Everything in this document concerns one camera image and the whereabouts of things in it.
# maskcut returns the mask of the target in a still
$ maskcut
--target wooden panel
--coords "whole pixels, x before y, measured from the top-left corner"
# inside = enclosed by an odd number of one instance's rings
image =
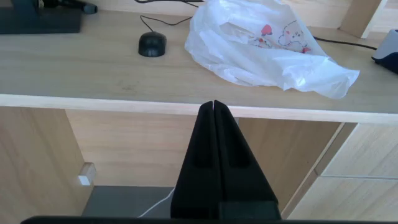
[[[331,146],[328,148],[325,155],[321,158],[317,164],[315,171],[318,175],[321,175],[330,161],[334,158],[336,153],[341,149],[341,146],[347,141],[350,134],[353,132],[357,123],[345,123],[341,131],[338,133],[336,138],[333,140]]]
[[[398,220],[398,180],[318,177],[289,219]]]
[[[188,23],[151,25],[167,36],[168,47],[163,57],[150,60],[136,51],[147,27],[135,13],[87,16],[82,33],[74,35],[0,35],[0,105],[196,114],[200,104],[217,99],[239,117],[398,123],[398,79],[372,62],[373,50],[320,42],[340,65],[361,70],[347,96],[332,100],[314,92],[227,82],[184,49]],[[320,30],[324,38],[358,39]]]
[[[367,38],[388,0],[353,0],[340,29]]]
[[[374,23],[373,32],[389,32],[398,27],[398,0],[388,0],[379,19]]]
[[[282,0],[307,26],[337,29],[351,5],[351,0]]]
[[[323,175],[398,178],[398,126],[359,124]]]
[[[239,127],[283,210],[339,123],[240,118]]]
[[[302,184],[293,194],[292,198],[287,203],[286,207],[281,211],[280,215],[282,216],[282,219],[288,219],[290,214],[293,212],[294,208],[297,206],[297,204],[299,204],[301,199],[303,199],[305,193],[307,193],[307,191],[316,181],[317,178],[318,175],[314,170],[309,173],[308,177],[302,182]]]
[[[196,116],[68,110],[95,185],[174,186]]]
[[[92,186],[64,110],[0,108],[0,223],[81,215]]]

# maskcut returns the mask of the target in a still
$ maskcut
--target black stand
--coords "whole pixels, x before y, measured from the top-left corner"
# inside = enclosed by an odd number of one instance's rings
[[[80,32],[79,9],[39,9],[37,0],[12,0],[0,8],[0,34],[60,34]]]
[[[280,220],[278,200],[228,107],[203,104],[175,186],[172,218]]]

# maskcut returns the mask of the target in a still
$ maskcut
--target gray floor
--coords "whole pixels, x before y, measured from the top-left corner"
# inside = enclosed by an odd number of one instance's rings
[[[84,217],[138,217],[172,190],[172,187],[94,187],[87,202]],[[170,197],[150,212],[146,218],[170,218]]]

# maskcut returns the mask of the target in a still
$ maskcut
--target cartoon bear print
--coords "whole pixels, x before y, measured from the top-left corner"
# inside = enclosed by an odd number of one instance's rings
[[[283,34],[279,37],[278,43],[287,50],[306,53],[311,51],[304,40],[304,33],[297,21],[293,21],[285,26]]]
[[[272,35],[272,28],[269,24],[266,24],[261,30],[261,37],[252,37],[249,41],[250,44],[258,46],[260,48],[278,49],[277,44],[273,43],[272,39],[268,36]]]

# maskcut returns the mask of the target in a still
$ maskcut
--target black computer mouse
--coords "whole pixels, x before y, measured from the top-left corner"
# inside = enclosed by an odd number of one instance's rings
[[[166,53],[166,36],[148,32],[139,39],[138,53],[145,57],[159,57]]]

